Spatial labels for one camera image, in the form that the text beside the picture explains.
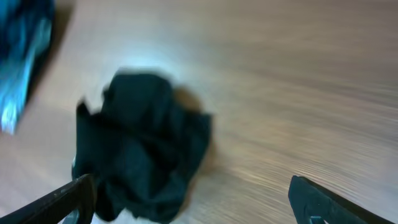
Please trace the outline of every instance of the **crumpled black fabric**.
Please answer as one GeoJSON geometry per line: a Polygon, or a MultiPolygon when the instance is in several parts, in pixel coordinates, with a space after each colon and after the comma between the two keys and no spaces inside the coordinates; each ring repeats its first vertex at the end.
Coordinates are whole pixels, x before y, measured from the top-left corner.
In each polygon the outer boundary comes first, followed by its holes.
{"type": "Polygon", "coordinates": [[[171,222],[209,145],[210,116],[185,110],[170,83],[150,74],[116,75],[99,113],[84,103],[76,113],[72,176],[95,174],[97,215],[110,222],[127,208],[171,222]]]}

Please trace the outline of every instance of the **light wooden tabletop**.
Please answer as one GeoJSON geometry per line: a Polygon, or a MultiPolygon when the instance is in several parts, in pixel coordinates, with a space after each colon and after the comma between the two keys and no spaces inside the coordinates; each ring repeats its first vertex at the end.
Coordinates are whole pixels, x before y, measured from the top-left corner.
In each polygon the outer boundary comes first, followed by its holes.
{"type": "Polygon", "coordinates": [[[68,4],[17,134],[0,135],[0,215],[70,181],[77,101],[99,107],[131,67],[163,71],[214,114],[209,165],[176,223],[295,223],[293,175],[398,223],[397,1],[68,4]]]}

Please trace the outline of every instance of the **blue fabric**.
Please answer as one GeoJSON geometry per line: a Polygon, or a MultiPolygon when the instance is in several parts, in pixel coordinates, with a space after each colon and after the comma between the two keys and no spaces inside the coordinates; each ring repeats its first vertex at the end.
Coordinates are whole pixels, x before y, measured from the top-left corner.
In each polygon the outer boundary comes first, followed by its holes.
{"type": "Polygon", "coordinates": [[[53,0],[0,1],[0,122],[13,133],[35,60],[50,46],[53,0]]]}

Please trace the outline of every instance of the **black cloth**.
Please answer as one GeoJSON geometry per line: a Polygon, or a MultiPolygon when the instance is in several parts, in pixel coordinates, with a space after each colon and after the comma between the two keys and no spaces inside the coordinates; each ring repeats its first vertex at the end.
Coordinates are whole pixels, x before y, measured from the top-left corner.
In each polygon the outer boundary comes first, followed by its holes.
{"type": "Polygon", "coordinates": [[[292,177],[289,201],[298,224],[392,224],[305,177],[292,177]]]}
{"type": "Polygon", "coordinates": [[[116,75],[99,113],[78,105],[73,178],[95,174],[97,215],[169,223],[210,139],[210,116],[186,111],[170,83],[150,74],[116,75]]]}

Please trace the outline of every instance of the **blue object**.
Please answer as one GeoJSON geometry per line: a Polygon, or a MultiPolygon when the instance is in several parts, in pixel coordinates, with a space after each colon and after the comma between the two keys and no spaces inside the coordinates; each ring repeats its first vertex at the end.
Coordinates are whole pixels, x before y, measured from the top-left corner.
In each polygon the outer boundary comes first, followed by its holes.
{"type": "Polygon", "coordinates": [[[37,59],[50,46],[53,0],[0,1],[0,123],[14,133],[37,59]]]}

